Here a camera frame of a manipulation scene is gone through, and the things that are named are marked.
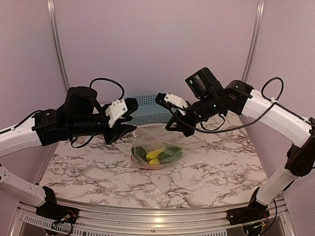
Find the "green fake cabbage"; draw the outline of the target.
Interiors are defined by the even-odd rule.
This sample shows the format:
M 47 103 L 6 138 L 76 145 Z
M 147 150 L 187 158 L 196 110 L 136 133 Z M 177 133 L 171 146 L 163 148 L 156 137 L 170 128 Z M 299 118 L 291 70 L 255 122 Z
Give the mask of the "green fake cabbage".
M 170 164 L 180 160 L 183 157 L 183 151 L 180 147 L 167 147 L 158 155 L 161 164 Z

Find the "clear zip top bag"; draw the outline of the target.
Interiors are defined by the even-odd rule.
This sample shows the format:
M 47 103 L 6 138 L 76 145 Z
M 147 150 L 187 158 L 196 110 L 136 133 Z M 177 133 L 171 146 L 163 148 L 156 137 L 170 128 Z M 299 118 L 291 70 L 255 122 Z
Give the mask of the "clear zip top bag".
M 132 147 L 142 147 L 147 153 L 157 149 L 165 150 L 167 147 L 180 147 L 183 151 L 183 157 L 180 160 L 192 155 L 206 142 L 206 139 L 202 135 L 185 137 L 180 132 L 167 131 L 164 128 L 164 125 L 159 123 L 138 127 L 135 131 L 133 131 L 132 137 Z M 148 163 L 148 161 L 145 162 L 134 158 L 132 153 L 131 161 Z M 160 165 L 163 165 L 163 168 L 165 168 L 175 164 L 176 162 Z

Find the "yellow fake banana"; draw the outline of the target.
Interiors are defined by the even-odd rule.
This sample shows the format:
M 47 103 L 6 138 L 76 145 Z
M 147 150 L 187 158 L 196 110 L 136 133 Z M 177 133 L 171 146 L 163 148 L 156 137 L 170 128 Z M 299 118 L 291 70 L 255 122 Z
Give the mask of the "yellow fake banana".
M 146 160 L 150 165 L 160 165 L 159 155 L 163 152 L 163 149 L 153 150 L 147 153 Z

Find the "orange fake orange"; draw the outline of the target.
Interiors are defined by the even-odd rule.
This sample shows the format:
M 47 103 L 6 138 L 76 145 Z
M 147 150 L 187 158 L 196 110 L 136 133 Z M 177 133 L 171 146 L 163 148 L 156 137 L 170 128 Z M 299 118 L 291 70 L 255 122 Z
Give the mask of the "orange fake orange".
M 135 167 L 144 169 L 144 170 L 159 170 L 163 168 L 163 165 L 150 165 L 149 163 L 144 162 L 135 162 L 133 161 Z

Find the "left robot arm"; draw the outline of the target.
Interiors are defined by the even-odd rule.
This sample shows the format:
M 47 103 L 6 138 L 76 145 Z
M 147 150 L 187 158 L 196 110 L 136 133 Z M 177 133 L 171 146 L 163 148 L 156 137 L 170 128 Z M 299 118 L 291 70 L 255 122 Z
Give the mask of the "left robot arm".
M 81 136 L 103 135 L 110 145 L 136 129 L 128 124 L 139 106 L 135 98 L 119 98 L 101 106 L 96 97 L 93 88 L 70 87 L 58 109 L 35 111 L 18 124 L 1 130 L 1 157 L 60 141 L 73 143 Z

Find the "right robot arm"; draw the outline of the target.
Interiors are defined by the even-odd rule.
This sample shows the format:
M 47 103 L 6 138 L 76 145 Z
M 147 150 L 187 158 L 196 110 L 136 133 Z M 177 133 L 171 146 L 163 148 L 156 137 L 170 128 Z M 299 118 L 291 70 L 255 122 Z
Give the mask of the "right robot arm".
M 204 67 L 189 76 L 185 82 L 198 99 L 188 104 L 184 99 L 167 93 L 162 103 L 168 110 L 176 108 L 166 130 L 182 132 L 186 137 L 197 131 L 197 124 L 214 115 L 237 115 L 253 118 L 248 125 L 261 122 L 280 133 L 292 143 L 287 152 L 287 162 L 253 194 L 249 206 L 244 209 L 248 220 L 255 220 L 272 200 L 297 178 L 308 175 L 315 163 L 315 120 L 306 119 L 268 98 L 240 80 L 223 87 L 209 68 Z

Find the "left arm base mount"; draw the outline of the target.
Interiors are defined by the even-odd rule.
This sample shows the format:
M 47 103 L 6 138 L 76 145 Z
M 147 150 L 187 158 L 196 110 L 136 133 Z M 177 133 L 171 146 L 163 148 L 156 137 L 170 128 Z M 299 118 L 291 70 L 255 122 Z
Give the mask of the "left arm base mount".
M 45 218 L 55 220 L 55 224 L 68 222 L 75 224 L 77 220 L 78 209 L 70 206 L 59 205 L 54 191 L 46 186 L 42 189 L 45 192 L 44 203 L 36 206 L 36 214 Z

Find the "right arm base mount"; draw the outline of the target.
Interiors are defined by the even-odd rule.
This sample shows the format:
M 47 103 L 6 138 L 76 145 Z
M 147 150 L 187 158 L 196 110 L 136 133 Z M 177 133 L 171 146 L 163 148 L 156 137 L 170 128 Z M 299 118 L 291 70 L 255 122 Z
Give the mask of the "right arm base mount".
M 237 225 L 269 217 L 267 205 L 262 205 L 256 199 L 259 187 L 253 192 L 249 204 L 245 207 L 229 209 L 226 218 L 230 225 Z

